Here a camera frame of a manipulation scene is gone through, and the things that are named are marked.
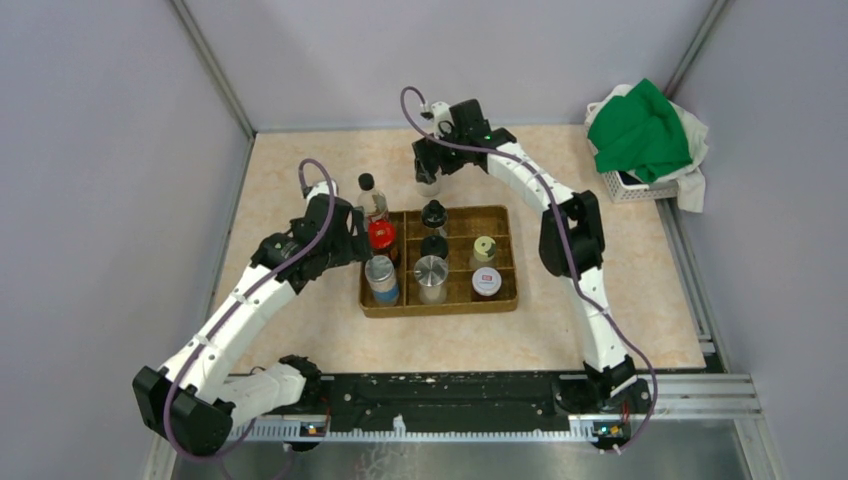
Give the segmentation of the black cap shaker front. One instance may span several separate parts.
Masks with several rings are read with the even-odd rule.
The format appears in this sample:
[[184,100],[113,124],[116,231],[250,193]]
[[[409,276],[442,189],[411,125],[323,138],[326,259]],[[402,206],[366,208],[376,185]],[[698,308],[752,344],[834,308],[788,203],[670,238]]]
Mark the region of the black cap shaker front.
[[422,239],[420,245],[421,257],[435,256],[444,261],[448,260],[449,244],[441,235],[430,235]]

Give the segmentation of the woven bamboo divided tray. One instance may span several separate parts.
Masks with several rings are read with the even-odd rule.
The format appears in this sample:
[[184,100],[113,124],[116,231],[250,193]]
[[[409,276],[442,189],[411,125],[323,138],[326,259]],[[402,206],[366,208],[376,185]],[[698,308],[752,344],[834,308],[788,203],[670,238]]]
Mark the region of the woven bamboo divided tray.
[[[395,211],[389,216],[397,231],[400,266],[397,270],[399,297],[395,305],[380,305],[360,274],[359,307],[368,318],[488,314],[514,311],[518,286],[508,209],[504,205],[448,208],[446,234],[449,273],[446,300],[427,305],[421,301],[419,283],[413,275],[414,263],[421,257],[421,245],[433,231],[421,221],[419,210]],[[480,236],[495,240],[494,268],[501,274],[502,286],[492,300],[474,297],[473,269],[470,266],[473,243]]]

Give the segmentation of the small black cap bottle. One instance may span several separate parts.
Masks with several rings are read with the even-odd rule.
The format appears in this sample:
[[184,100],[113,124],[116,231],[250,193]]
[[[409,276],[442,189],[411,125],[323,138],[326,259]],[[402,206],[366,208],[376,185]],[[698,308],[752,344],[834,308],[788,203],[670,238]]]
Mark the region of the small black cap bottle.
[[421,210],[422,224],[432,231],[432,235],[447,236],[447,209],[438,201],[430,200]]

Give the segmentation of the white lid dark jar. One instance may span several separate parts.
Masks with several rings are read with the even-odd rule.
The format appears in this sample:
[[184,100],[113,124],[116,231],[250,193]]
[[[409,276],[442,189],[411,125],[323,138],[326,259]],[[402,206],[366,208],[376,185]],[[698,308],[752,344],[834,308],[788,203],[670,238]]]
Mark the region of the white lid dark jar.
[[481,267],[474,271],[471,277],[471,293],[473,301],[498,300],[503,280],[501,273],[492,267]]

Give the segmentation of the tall glass sauce bottle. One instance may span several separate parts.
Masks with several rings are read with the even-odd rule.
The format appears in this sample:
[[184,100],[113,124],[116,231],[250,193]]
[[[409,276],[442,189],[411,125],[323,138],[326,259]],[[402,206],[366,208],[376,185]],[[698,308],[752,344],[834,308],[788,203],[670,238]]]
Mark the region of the tall glass sauce bottle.
[[366,220],[375,223],[389,219],[388,203],[385,194],[376,187],[375,179],[370,173],[359,175],[358,186],[361,190],[358,203]]

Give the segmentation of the black cap shaker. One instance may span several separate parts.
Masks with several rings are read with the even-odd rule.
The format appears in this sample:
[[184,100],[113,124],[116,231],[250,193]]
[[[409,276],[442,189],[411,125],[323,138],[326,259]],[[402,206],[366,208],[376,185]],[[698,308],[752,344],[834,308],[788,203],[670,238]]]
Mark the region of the black cap shaker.
[[432,198],[440,193],[441,181],[437,179],[432,183],[417,182],[415,184],[415,187],[419,195],[426,198]]
[[448,260],[449,244],[441,235],[430,235],[422,239],[420,245],[421,257],[435,256],[444,261]]

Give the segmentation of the yellow lid small bottle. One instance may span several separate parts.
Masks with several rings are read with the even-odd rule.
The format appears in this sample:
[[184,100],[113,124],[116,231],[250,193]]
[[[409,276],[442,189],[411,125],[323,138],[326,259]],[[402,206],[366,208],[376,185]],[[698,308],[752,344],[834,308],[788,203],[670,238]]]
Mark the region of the yellow lid small bottle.
[[495,265],[496,251],[497,243],[493,237],[477,237],[473,242],[469,258],[470,268],[472,270],[478,270],[484,267],[493,268]]

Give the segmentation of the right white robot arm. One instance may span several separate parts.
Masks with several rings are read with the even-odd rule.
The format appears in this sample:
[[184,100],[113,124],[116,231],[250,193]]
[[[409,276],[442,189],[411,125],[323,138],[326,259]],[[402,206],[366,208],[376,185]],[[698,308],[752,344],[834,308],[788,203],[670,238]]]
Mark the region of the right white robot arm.
[[605,291],[606,244],[597,196],[557,181],[509,130],[490,126],[476,99],[454,105],[422,100],[420,115],[432,125],[413,144],[420,185],[474,165],[538,214],[540,260],[550,275],[568,284],[581,323],[587,400],[600,412],[614,411],[626,400],[637,373]]

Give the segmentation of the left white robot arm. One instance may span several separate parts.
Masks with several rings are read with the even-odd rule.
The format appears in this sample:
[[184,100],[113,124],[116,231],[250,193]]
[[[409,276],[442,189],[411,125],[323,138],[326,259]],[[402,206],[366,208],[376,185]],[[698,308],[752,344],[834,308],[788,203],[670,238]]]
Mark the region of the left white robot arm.
[[228,379],[268,321],[326,270],[372,256],[361,209],[311,194],[303,217],[262,240],[236,287],[179,352],[132,381],[143,423],[190,458],[223,454],[231,430],[280,407],[308,413],[319,404],[321,371],[287,355],[265,370]]

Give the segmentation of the clear jar silver lid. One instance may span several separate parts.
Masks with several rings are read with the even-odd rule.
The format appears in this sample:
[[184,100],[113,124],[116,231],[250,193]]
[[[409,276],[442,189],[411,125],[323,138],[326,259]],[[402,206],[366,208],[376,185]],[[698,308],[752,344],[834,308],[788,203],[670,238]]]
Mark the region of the clear jar silver lid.
[[449,267],[443,258],[436,255],[421,257],[414,265],[413,275],[423,304],[441,304],[446,300]]

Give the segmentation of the silver lid jar blue label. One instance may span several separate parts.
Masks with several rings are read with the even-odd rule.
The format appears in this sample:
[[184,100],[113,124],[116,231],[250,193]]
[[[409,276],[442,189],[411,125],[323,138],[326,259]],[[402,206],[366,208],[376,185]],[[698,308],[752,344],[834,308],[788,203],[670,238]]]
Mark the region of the silver lid jar blue label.
[[364,274],[375,302],[394,306],[400,296],[395,266],[385,255],[375,255],[364,265]]

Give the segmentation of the white plastic basket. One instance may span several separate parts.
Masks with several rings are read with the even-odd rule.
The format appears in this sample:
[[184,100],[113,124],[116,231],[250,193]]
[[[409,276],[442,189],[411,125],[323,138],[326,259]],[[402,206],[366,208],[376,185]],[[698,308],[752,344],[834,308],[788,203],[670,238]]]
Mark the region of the white plastic basket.
[[638,178],[622,171],[604,172],[601,173],[601,178],[613,203],[674,198],[678,195],[679,190],[675,181],[643,183]]

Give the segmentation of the red lid sauce jar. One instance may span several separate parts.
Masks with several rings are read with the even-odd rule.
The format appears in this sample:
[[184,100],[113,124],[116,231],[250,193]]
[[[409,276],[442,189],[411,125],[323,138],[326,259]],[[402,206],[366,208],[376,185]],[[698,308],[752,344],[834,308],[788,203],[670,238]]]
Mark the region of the red lid sauce jar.
[[368,236],[374,254],[388,257],[397,267],[400,263],[400,252],[395,226],[388,220],[377,220],[369,224]]

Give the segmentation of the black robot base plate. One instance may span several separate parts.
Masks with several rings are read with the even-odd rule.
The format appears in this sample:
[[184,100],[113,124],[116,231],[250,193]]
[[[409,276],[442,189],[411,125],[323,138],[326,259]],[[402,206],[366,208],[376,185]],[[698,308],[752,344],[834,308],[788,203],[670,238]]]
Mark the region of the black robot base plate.
[[582,414],[621,423],[647,413],[651,401],[644,379],[603,400],[586,376],[570,372],[336,374],[272,412],[317,415],[332,433],[385,432],[401,418],[411,433],[512,434],[565,432]]

